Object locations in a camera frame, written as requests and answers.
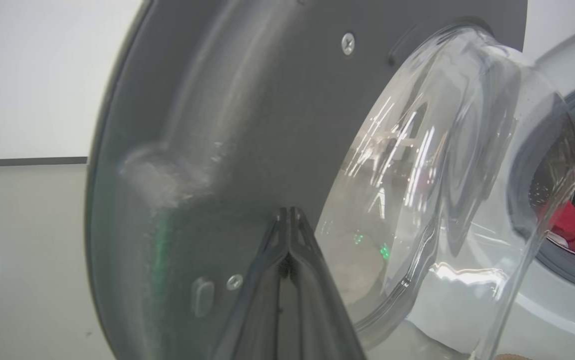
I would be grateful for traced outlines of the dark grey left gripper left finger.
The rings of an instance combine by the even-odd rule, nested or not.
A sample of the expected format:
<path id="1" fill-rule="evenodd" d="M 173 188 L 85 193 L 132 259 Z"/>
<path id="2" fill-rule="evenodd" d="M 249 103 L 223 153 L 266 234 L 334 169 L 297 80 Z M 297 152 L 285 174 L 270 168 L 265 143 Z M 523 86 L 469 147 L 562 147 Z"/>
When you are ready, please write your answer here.
<path id="1" fill-rule="evenodd" d="M 212 352 L 214 360 L 276 360 L 288 210 L 271 219 Z"/>

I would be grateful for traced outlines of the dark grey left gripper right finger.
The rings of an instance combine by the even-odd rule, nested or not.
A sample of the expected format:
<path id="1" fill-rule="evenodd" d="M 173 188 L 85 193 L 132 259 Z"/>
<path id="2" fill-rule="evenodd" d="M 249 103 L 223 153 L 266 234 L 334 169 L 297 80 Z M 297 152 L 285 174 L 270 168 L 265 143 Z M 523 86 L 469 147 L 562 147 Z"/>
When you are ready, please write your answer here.
<path id="1" fill-rule="evenodd" d="M 301 360 L 365 360 L 358 335 L 305 213 L 287 209 Z"/>

